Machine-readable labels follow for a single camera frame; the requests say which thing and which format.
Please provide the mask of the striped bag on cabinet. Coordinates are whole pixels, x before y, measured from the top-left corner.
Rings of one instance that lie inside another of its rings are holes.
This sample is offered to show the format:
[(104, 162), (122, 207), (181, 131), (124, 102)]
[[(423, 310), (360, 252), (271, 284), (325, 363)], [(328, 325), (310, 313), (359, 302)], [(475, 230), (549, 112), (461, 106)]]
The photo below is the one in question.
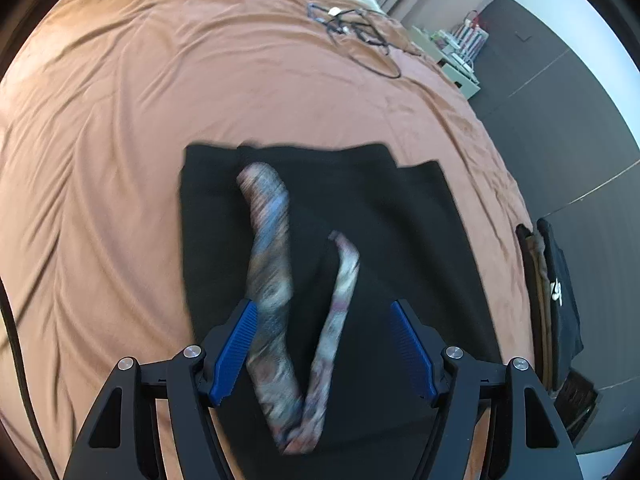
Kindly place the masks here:
[(486, 44), (489, 34), (480, 26), (480, 14), (472, 10), (465, 15), (463, 21), (450, 30), (457, 45), (457, 55), (466, 64), (472, 65)]

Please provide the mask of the cream bedside drawer cabinet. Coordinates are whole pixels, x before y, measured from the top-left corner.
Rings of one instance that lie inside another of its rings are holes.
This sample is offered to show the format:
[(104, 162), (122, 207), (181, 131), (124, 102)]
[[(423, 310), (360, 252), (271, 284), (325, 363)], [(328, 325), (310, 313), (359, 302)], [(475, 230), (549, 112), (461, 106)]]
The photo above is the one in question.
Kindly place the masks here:
[(469, 66), (459, 61), (454, 52), (447, 53), (446, 49), (441, 49), (427, 32), (416, 26), (409, 29), (409, 36), (436, 63), (465, 99), (469, 100), (480, 92), (480, 82), (475, 74)]

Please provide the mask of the stack of folded dark clothes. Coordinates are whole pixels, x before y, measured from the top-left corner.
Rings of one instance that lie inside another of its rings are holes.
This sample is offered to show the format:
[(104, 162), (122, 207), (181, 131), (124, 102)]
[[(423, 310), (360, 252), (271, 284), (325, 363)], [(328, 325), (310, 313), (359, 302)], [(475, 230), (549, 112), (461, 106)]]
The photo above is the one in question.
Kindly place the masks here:
[(599, 402), (593, 382), (572, 367), (584, 350), (570, 269), (551, 223), (515, 229), (529, 298), (536, 374), (550, 394), (570, 440), (577, 443)]

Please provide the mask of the black t-shirt floral trim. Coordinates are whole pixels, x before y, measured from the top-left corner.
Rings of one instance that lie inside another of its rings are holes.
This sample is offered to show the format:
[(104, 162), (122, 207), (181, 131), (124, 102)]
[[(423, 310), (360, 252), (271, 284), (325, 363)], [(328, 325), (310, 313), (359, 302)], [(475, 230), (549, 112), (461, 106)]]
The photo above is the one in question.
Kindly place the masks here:
[(193, 144), (181, 173), (183, 279), (194, 333), (227, 321), (246, 295), (253, 244), (236, 179), (251, 162), (277, 171), (290, 194), (293, 298), (286, 334), (296, 377), (309, 378), (329, 312), (343, 233), (361, 257), (338, 348), (326, 424), (314, 452), (276, 448), (247, 375), (218, 412), (249, 479), (409, 479), (435, 414), (418, 397), (390, 334), (390, 307), (405, 299), (448, 344), (498, 361), (480, 274), (437, 162), (400, 168), (381, 144), (344, 151), (234, 150)]

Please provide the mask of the orange brown duvet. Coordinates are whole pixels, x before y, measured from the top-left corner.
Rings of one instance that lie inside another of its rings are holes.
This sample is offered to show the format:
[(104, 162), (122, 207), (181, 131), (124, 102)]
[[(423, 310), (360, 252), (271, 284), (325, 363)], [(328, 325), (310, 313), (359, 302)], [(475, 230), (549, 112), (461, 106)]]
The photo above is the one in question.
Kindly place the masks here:
[(437, 162), (468, 237), (500, 358), (534, 354), (521, 251), (529, 215), (470, 103), (401, 24), (330, 36), (355, 0), (61, 0), (1, 83), (1, 278), (9, 349), (1, 423), (40, 478), (62, 474), (123, 356), (172, 358), (198, 338), (183, 279), (181, 173), (193, 144)]

